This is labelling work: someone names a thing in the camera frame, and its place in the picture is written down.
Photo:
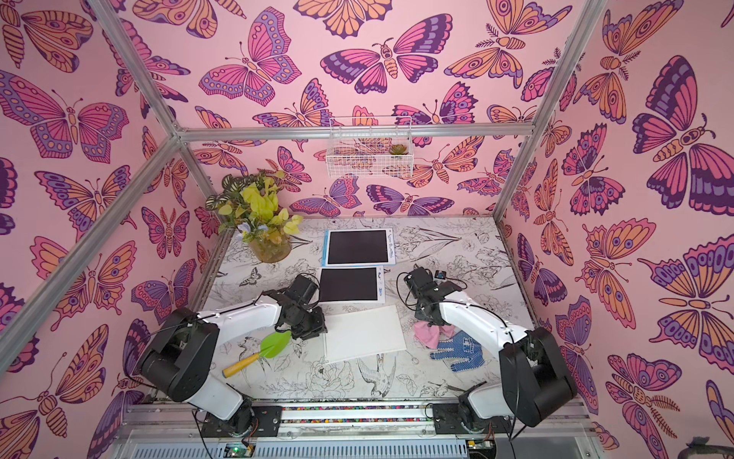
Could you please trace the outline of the pink cloth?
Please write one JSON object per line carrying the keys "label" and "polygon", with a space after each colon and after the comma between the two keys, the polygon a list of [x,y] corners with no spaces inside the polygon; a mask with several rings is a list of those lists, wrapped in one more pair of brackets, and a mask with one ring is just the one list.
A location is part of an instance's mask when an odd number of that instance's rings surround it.
{"label": "pink cloth", "polygon": [[456,328],[453,325],[440,326],[427,321],[417,321],[413,324],[413,332],[415,339],[424,347],[436,350],[441,338],[451,339],[456,335]]}

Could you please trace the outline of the white drawing tablet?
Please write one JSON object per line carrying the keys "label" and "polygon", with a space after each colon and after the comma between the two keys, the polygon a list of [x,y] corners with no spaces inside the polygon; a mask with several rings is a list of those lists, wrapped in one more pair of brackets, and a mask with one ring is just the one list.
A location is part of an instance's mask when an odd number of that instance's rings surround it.
{"label": "white drawing tablet", "polygon": [[320,302],[383,304],[385,298],[382,267],[323,268],[320,271]]}
{"label": "white drawing tablet", "polygon": [[395,305],[326,317],[324,357],[342,363],[406,349]]}

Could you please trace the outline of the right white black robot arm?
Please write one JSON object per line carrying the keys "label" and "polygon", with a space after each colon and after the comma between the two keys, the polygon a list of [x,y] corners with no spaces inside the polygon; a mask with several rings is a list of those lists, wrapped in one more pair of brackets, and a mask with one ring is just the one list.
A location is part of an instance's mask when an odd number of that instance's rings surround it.
{"label": "right white black robot arm", "polygon": [[415,300],[416,319],[432,327],[455,326],[499,363],[500,384],[476,384],[459,397],[465,430],[485,430],[492,419],[505,417],[534,428],[577,396],[577,384],[547,329],[507,321],[476,303],[456,282],[437,281],[423,267],[407,273],[403,283]]}

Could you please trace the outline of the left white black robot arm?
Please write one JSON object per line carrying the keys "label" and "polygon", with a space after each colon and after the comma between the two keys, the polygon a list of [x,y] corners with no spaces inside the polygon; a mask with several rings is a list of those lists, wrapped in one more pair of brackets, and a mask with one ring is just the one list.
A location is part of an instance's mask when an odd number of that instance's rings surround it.
{"label": "left white black robot arm", "polygon": [[271,328],[296,340],[327,332],[315,296],[314,277],[298,275],[290,286],[267,290],[249,302],[213,312],[174,311],[139,357],[136,370],[169,399],[206,411],[225,422],[248,415],[248,399],[216,375],[218,347],[259,329]]}

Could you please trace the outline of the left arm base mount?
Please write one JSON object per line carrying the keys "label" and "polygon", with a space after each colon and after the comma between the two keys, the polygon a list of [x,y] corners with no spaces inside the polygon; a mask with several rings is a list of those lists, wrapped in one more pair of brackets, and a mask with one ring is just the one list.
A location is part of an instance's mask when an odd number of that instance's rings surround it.
{"label": "left arm base mount", "polygon": [[228,421],[207,414],[201,424],[204,438],[266,438],[276,437],[281,426],[283,407],[262,405],[246,398]]}

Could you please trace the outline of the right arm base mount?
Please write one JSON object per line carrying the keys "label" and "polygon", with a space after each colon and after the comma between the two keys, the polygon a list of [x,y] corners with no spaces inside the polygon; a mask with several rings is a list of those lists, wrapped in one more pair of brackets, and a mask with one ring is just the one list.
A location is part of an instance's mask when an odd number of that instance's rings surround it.
{"label": "right arm base mount", "polygon": [[513,413],[500,384],[477,384],[452,403],[429,406],[437,434],[510,433]]}

